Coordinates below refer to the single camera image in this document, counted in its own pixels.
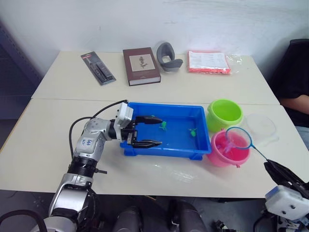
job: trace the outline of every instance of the green plastic bucket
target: green plastic bucket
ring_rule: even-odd
[[[235,102],[227,99],[213,101],[208,106],[206,116],[208,130],[219,132],[222,128],[225,129],[240,123],[242,117],[242,109]]]

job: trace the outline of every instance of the person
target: person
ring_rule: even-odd
[[[292,40],[270,83],[309,150],[309,40]]]

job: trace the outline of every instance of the person's arm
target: person's arm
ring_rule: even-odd
[[[285,107],[309,115],[309,96],[307,95],[303,94],[298,98],[282,98],[280,103]]]

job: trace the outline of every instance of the blue plastic tray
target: blue plastic tray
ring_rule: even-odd
[[[152,148],[133,148],[125,142],[120,146],[125,149],[126,156],[152,155],[190,158],[202,160],[204,154],[211,152],[204,108],[202,106],[165,105],[130,102],[135,116],[154,115],[167,122],[167,130],[161,129],[161,124],[136,126],[137,140],[154,139],[162,144]],[[196,137],[190,129],[196,129]]]

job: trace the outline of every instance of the white table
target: white table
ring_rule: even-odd
[[[242,56],[242,65],[235,74],[188,73],[184,63],[177,73],[162,71],[161,83],[129,87],[122,53],[97,52],[117,79],[105,86],[99,85],[81,59],[80,55],[85,53],[60,52],[32,97],[165,103],[211,103],[226,98],[240,104],[279,104],[249,56]],[[176,58],[186,61],[185,55]]]
[[[108,101],[32,99],[0,152],[0,189],[55,192],[70,164],[68,132],[71,123],[91,116]],[[207,104],[200,104],[207,109]],[[241,105],[244,114],[268,116],[277,127],[279,140],[259,149],[269,158],[309,181],[309,153],[280,105]],[[101,118],[112,119],[116,108]],[[76,124],[73,144],[85,121]],[[276,184],[252,150],[249,160],[236,168],[217,168],[203,161],[183,158],[126,157],[117,141],[107,142],[95,174],[98,194],[172,195],[196,197],[263,198]]]

